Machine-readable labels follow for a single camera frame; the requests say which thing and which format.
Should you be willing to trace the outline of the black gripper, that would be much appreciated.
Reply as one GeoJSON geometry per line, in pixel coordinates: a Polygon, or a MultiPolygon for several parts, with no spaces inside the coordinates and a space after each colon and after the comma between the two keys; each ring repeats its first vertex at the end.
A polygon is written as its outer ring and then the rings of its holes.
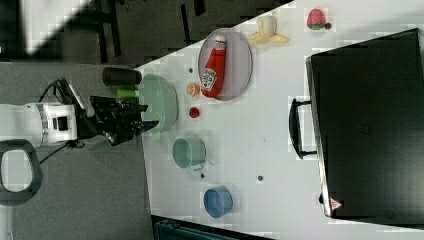
{"type": "Polygon", "coordinates": [[[140,112],[145,112],[147,105],[102,96],[90,96],[89,102],[94,115],[89,117],[85,110],[77,114],[77,136],[80,140],[104,136],[112,146],[116,146],[159,124],[158,121],[140,122],[140,112]]]}

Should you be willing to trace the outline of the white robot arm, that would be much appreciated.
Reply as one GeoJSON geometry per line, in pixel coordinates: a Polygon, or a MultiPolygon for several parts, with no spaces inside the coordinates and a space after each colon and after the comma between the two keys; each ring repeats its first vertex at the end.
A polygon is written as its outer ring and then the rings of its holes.
{"type": "Polygon", "coordinates": [[[127,142],[155,128],[144,121],[146,105],[92,96],[61,102],[1,106],[1,204],[16,206],[41,188],[43,161],[37,150],[46,146],[77,148],[81,141],[103,136],[113,145],[127,142]]]}

